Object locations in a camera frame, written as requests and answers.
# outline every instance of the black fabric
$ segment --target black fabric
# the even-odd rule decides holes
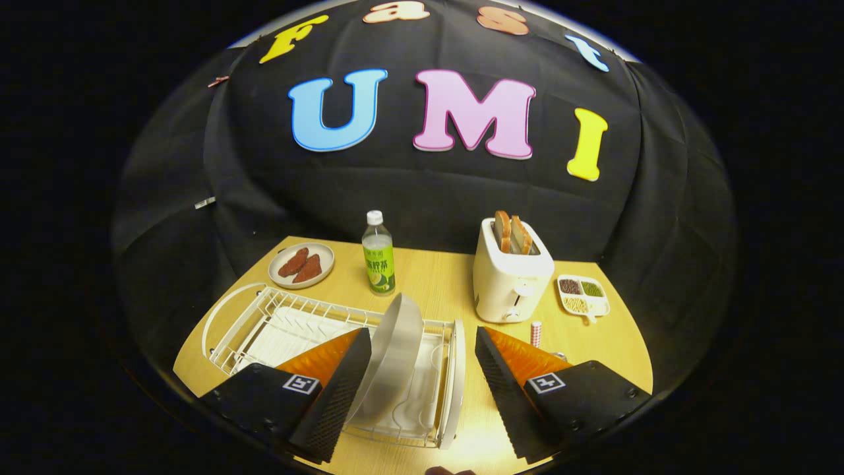
[[[354,242],[365,213],[381,209],[397,246],[471,254],[480,221],[503,209],[529,222],[555,259],[601,265],[645,338],[655,395],[672,389],[718,327],[734,270],[732,195],[700,121],[648,67],[593,43],[609,65],[601,73],[565,39],[570,31],[546,19],[522,12],[531,33],[508,35],[478,25],[485,3],[463,0],[426,2],[431,15],[421,21],[364,24],[378,3],[326,10],[329,21],[264,64],[276,32],[220,53],[138,139],[114,252],[128,318],[153,364],[170,371],[186,332],[288,235]],[[323,122],[341,126],[352,106],[343,78],[364,68],[389,74],[371,134],[336,152],[298,146],[290,88],[330,78]],[[416,150],[425,87],[415,75],[431,68],[458,71],[479,99],[504,78],[536,88],[533,157],[491,155],[483,143],[493,128],[468,151],[452,123],[452,150]],[[596,182],[565,169],[580,130],[576,107],[609,124]],[[216,203],[193,209],[212,195]],[[173,293],[175,281],[197,292]]]

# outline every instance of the toaster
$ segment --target toaster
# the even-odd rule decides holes
[[[554,260],[533,228],[529,254],[505,254],[495,241],[495,218],[480,223],[478,249],[472,268],[475,311],[492,323],[516,323],[529,319],[554,274]]]

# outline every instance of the toast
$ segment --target toast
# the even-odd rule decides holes
[[[506,211],[498,210],[495,212],[495,225],[493,231],[500,245],[499,249],[504,254],[510,253],[510,217]]]
[[[513,215],[511,221],[511,233],[513,243],[516,244],[516,249],[518,249],[519,253],[530,254],[530,248],[533,246],[533,238],[528,233],[528,230],[525,229],[525,225],[522,224],[522,220],[520,220],[517,215]]]

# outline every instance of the dish rack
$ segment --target dish rack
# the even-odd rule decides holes
[[[232,292],[209,315],[202,338],[203,355],[227,376],[251,363],[276,367],[358,328],[376,329],[384,314],[294,295],[273,287],[257,291],[215,345],[208,328]],[[463,404],[466,343],[463,322],[423,319],[424,331],[414,371],[402,400],[370,426],[347,421],[345,434],[383,443],[447,449],[457,432]]]

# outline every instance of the meat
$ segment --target meat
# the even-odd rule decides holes
[[[299,272],[302,269],[302,266],[305,265],[305,261],[308,258],[308,248],[301,248],[296,251],[296,255],[291,257],[284,265],[281,266],[279,269],[279,275],[282,277],[292,276],[296,272]]]
[[[293,279],[293,283],[308,281],[322,273],[322,267],[319,265],[319,254],[314,254],[305,261],[305,266],[299,271],[299,275]]]

